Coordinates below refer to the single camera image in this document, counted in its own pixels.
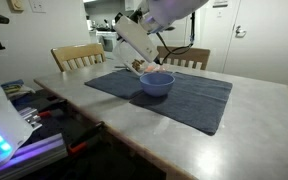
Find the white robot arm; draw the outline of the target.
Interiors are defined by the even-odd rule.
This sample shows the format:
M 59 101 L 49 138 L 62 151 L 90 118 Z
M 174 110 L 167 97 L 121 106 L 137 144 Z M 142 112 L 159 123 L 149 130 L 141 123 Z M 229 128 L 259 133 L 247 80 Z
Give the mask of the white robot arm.
M 201 8 L 209 0 L 143 0 L 140 5 L 139 24 L 149 33 L 157 33 L 170 27 Z

